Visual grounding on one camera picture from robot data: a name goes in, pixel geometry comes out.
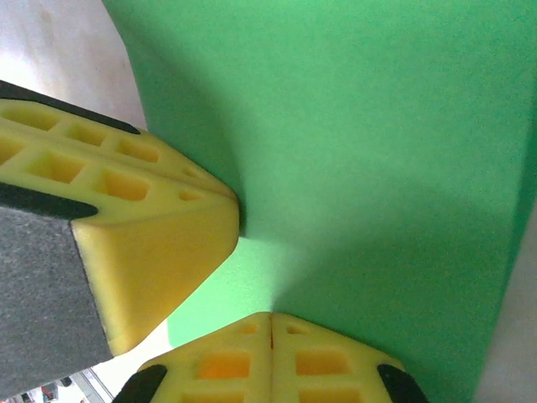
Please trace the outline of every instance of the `white surface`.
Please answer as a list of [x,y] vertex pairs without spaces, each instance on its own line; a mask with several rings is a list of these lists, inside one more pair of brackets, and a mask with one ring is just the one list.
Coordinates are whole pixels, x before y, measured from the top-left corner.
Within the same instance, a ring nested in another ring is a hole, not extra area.
[[[0,79],[145,126],[125,49],[99,0],[2,0],[0,28]],[[479,403],[537,402],[536,240],[534,214],[494,333]],[[167,349],[164,324],[139,348],[96,371],[117,393],[142,362]]]

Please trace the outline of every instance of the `foam block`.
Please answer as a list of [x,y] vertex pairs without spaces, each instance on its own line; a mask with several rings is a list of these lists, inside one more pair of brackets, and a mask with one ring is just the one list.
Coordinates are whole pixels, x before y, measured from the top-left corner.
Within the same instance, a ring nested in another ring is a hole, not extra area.
[[299,318],[260,312],[142,366],[114,403],[427,403],[403,365]]
[[140,343],[233,251],[238,205],[143,130],[0,81],[2,95],[8,396]]
[[537,188],[534,2],[103,3],[149,129],[248,208],[172,344],[286,311],[470,403]]

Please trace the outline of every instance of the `green foam board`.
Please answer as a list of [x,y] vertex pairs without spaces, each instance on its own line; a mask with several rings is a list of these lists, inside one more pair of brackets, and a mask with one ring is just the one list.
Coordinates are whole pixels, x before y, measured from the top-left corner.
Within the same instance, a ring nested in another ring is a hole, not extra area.
[[242,203],[171,342],[284,311],[470,401],[534,196],[533,2],[104,3],[149,129]]

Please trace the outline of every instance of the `yellow plastic piece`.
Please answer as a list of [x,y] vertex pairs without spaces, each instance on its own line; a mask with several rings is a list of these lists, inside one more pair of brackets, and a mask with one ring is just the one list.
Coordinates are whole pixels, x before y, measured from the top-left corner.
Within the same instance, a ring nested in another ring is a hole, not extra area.
[[168,369],[151,403],[270,403],[270,333],[260,312],[147,362]]
[[71,226],[114,355],[149,335],[237,243],[237,199],[200,167],[149,133],[38,103],[0,101],[0,181],[98,208]]
[[285,314],[272,315],[273,403],[392,403],[377,372],[386,353]]
[[391,403],[365,344],[285,314],[257,313],[147,362],[167,375],[151,403]]
[[0,99],[0,118],[3,127],[46,137],[236,200],[217,178],[142,129],[140,134],[126,133],[37,102],[8,99]]

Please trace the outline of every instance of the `honeycomb pattern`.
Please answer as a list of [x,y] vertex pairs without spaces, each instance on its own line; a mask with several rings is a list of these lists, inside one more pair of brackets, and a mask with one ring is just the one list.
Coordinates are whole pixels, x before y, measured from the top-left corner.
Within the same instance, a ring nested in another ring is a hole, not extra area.
[[5,133],[0,133],[0,181],[75,198],[96,207],[108,204],[110,197],[123,204],[143,202],[163,181],[174,187],[178,203],[198,202],[206,195],[187,184],[160,179],[133,167],[125,169],[60,144],[23,141],[21,136],[8,137]]
[[[156,175],[236,199],[219,180],[144,131],[141,134],[126,133],[38,103],[0,100],[0,133],[6,132],[16,132],[18,138],[21,135],[38,137],[48,140],[50,145],[56,144],[53,147],[63,145],[70,150],[78,149],[90,156],[113,159],[123,165],[149,170]],[[7,147],[7,140],[3,139],[0,146]],[[13,155],[7,155],[7,151],[0,150],[0,164],[11,157]],[[190,201],[196,198],[199,197],[180,199]]]
[[259,313],[145,366],[169,369],[151,403],[391,403],[380,363],[402,368],[322,327]]

